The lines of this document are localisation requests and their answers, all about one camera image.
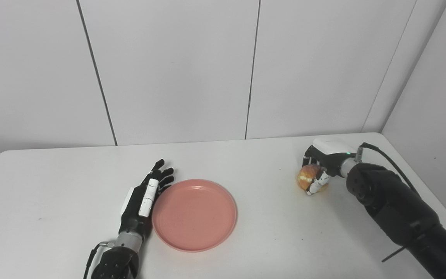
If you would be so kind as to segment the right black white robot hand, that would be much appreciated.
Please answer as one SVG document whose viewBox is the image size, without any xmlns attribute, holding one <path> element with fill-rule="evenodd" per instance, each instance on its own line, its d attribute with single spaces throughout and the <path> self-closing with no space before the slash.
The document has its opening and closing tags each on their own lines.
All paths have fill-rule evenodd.
<svg viewBox="0 0 446 279">
<path fill-rule="evenodd" d="M 358 163 L 356 157 L 357 151 L 337 138 L 315 138 L 304 153 L 303 166 L 312 164 L 320 169 L 306 188 L 306 194 L 319 192 L 331 177 L 347 178 L 350 170 Z"/>
</svg>

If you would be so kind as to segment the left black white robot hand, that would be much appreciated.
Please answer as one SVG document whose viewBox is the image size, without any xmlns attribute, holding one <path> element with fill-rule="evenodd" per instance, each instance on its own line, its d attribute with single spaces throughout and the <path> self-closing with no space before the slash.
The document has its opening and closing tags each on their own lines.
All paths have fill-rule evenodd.
<svg viewBox="0 0 446 279">
<path fill-rule="evenodd" d="M 122 210 L 119 233 L 136 233 L 145 240 L 152 231 L 151 213 L 158 198 L 175 181 L 175 170 L 165 168 L 166 161 L 158 160 L 142 183 L 131 189 Z"/>
</svg>

